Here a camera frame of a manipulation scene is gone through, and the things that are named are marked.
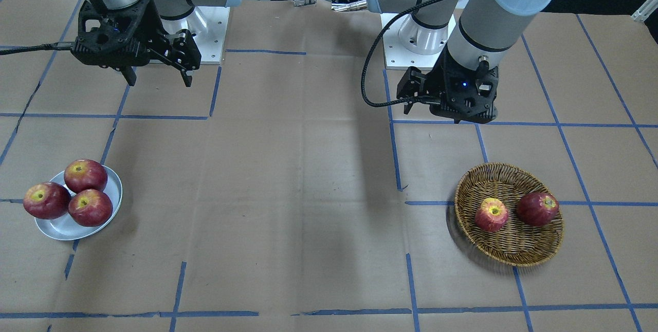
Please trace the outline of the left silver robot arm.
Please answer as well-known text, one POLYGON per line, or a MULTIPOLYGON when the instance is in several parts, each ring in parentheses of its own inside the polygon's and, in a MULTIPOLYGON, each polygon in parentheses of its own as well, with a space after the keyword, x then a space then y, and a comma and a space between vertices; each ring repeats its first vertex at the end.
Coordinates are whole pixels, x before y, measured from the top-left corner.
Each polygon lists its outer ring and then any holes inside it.
POLYGON ((428 105, 430 113, 454 122, 485 124, 496 119, 494 104, 500 81, 499 65, 535 16, 552 0, 367 0, 368 9, 392 13, 370 52, 374 52, 393 23, 404 16, 416 28, 437 34, 444 42, 434 67, 423 73, 410 66, 397 85, 396 98, 372 102, 371 107, 402 103, 404 114, 413 105, 428 105))

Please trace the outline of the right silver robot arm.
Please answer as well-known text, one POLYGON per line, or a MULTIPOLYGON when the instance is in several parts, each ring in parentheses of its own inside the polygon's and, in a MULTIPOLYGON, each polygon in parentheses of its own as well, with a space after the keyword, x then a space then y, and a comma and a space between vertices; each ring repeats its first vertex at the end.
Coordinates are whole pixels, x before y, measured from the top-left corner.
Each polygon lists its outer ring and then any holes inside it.
POLYGON ((135 67, 153 61, 168 65, 190 87, 209 44, 211 28, 200 7, 235 7, 242 0, 84 0, 78 34, 66 46, 81 63, 113 69, 129 85, 135 67))

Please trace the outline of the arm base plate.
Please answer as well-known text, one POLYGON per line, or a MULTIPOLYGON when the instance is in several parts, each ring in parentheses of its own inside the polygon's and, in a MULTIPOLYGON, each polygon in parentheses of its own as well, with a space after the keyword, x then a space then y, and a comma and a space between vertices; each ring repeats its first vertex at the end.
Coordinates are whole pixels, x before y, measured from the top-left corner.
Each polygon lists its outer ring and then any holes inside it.
POLYGON ((411 14, 397 19, 381 40, 385 49, 386 69, 405 70, 413 66, 431 70, 456 24, 454 14, 446 27, 438 29, 421 27, 411 14))
POLYGON ((187 28, 194 34, 203 65, 220 65, 223 62, 224 42, 229 23, 229 7, 195 7, 188 16, 176 20, 162 19, 164 29, 170 33, 187 28))

